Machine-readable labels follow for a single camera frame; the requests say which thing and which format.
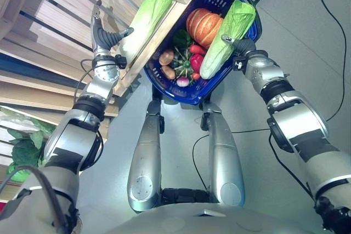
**blue basket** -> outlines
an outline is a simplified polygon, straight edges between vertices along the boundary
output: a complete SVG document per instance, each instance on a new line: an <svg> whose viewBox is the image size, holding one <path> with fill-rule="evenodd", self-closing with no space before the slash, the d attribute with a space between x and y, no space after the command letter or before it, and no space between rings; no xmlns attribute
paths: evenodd
<svg viewBox="0 0 351 234"><path fill-rule="evenodd" d="M172 27L166 38L155 51L151 59L146 63L144 69L146 75L151 80L152 84L164 95L171 99L190 105L199 104L232 70L232 63L235 54L228 59L222 68L211 78L195 81L191 86L179 87L177 81L168 80L161 72L161 65L158 63L158 58L164 50L173 47L172 36L178 29L186 29L185 22L188 15L196 8L206 8L214 13L221 14L222 17L226 15L234 0L192 0L187 9L181 15L177 23ZM255 5L252 0L240 0ZM258 14L256 14L255 21L247 32L247 37L256 41L262 33L261 21Z"/></svg>

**concrete floor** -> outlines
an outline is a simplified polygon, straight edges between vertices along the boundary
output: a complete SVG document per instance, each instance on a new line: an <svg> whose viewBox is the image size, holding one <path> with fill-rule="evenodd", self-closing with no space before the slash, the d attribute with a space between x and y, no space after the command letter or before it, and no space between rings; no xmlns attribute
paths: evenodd
<svg viewBox="0 0 351 234"><path fill-rule="evenodd" d="M325 0L350 40L351 1ZM338 107L342 94L343 38L319 0L262 0L257 7L263 33L257 46L290 73L300 90L325 117ZM346 96L340 113L329 122L330 141L351 152L350 50L347 55ZM127 178L134 147L151 100L151 83L144 73L140 86L110 126L100 161L81 176L78 208L83 233L105 233L135 213L127 201ZM241 73L232 72L213 92L232 131L266 128L265 104ZM166 130L161 135L162 187L202 189L191 160L191 147L206 133L199 127L201 112L162 104ZM268 132L238 134L236 140L246 188L245 207L288 220L314 233L321 219L313 203L275 160ZM301 176L294 155L278 150L281 159ZM208 139L197 145L195 158L208 182Z"/></svg>

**black band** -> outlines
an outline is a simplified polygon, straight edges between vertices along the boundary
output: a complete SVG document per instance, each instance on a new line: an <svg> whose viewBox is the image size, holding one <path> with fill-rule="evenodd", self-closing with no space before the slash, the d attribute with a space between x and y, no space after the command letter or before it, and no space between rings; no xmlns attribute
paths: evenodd
<svg viewBox="0 0 351 234"><path fill-rule="evenodd" d="M106 106L98 99L88 96L79 97L78 101L73 105L73 109L87 111L104 120Z"/></svg>
<svg viewBox="0 0 351 234"><path fill-rule="evenodd" d="M54 192L56 195L63 196L64 198L68 199L73 205L75 205L75 203L73 202L73 199L69 195L67 195L66 193L59 191L59 190L56 190L56 189L54 189Z"/></svg>
<svg viewBox="0 0 351 234"><path fill-rule="evenodd" d="M347 179L340 179L340 180L336 180L332 183L326 184L325 186L321 187L317 193L316 193L316 197L315 199L317 200L318 198L320 198L320 196L325 193L326 191L328 191L329 189L332 189L333 187L339 186L339 185L344 185L344 184L348 184L349 182L347 181Z"/></svg>
<svg viewBox="0 0 351 234"><path fill-rule="evenodd" d="M290 142L296 145L295 149L305 162L321 153L339 151L328 142L320 129L297 135L291 138Z"/></svg>
<svg viewBox="0 0 351 234"><path fill-rule="evenodd" d="M54 155L51 156L45 167L62 167L72 171L74 174L78 173L78 166L83 156L58 147L55 148L53 153Z"/></svg>
<svg viewBox="0 0 351 234"><path fill-rule="evenodd" d="M264 102L267 104L272 98L276 97L277 95L284 92L289 92L291 90L294 90L294 88L290 85L290 83L282 79L280 81L274 81L267 84L267 86L262 89L260 95Z"/></svg>
<svg viewBox="0 0 351 234"><path fill-rule="evenodd" d="M92 66L93 68L96 67L98 61L113 61L115 63L115 57L111 55L98 55L93 59Z"/></svg>

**pumpkin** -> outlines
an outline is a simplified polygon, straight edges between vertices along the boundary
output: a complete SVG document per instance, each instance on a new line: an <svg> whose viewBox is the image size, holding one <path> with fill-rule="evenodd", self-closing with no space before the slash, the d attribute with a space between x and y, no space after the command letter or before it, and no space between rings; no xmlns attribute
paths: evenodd
<svg viewBox="0 0 351 234"><path fill-rule="evenodd" d="M198 44L208 49L222 22L223 18L218 14L197 8L186 19L186 30Z"/></svg>

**green vegetable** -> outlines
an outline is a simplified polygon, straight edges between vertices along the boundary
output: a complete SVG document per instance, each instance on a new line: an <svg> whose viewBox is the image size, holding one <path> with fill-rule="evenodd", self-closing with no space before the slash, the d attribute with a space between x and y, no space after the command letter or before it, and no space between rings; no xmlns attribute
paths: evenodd
<svg viewBox="0 0 351 234"><path fill-rule="evenodd" d="M134 32L122 39L119 50L131 62L142 46L148 41L159 20L170 8L172 0L143 0L130 27Z"/></svg>
<svg viewBox="0 0 351 234"><path fill-rule="evenodd" d="M203 79L212 78L234 51L234 47L222 41L221 36L228 34L231 38L242 39L255 14L255 8L250 4L239 0L233 2L201 64Z"/></svg>
<svg viewBox="0 0 351 234"><path fill-rule="evenodd" d="M6 173L10 174L13 170L15 170L16 167L17 167L17 164L13 162L7 168ZM31 173L28 170L21 170L21 171L18 171L16 174L14 174L12 176L11 180L16 181L16 182L24 182L24 181L26 181L27 177L30 174Z"/></svg>
<svg viewBox="0 0 351 234"><path fill-rule="evenodd" d="M178 55L178 60L173 59L173 61L177 62L179 66L175 67L175 75L177 78L179 77L190 77L191 74L194 72L190 66L189 56L190 53L188 49L185 50L184 54L182 54L177 47L174 47L175 55Z"/></svg>
<svg viewBox="0 0 351 234"><path fill-rule="evenodd" d="M187 48L191 43L191 37L186 30L178 30L172 38L173 45L178 48Z"/></svg>
<svg viewBox="0 0 351 234"><path fill-rule="evenodd" d="M30 118L32 123L38 128L40 131L43 131L44 134L51 135L53 131L56 129L56 126L50 123L46 123L35 118Z"/></svg>
<svg viewBox="0 0 351 234"><path fill-rule="evenodd" d="M43 145L43 140L44 140L44 135L42 131L36 131L32 134L29 135L30 138L32 139L34 146L37 149L40 149Z"/></svg>
<svg viewBox="0 0 351 234"><path fill-rule="evenodd" d="M14 163L37 166L41 150L37 149L31 139L21 139L12 148Z"/></svg>
<svg viewBox="0 0 351 234"><path fill-rule="evenodd" d="M17 130L13 130L13 129L7 129L7 132L10 135L12 135L13 137L15 137L15 139L22 139L22 138L28 137L28 135L23 134Z"/></svg>

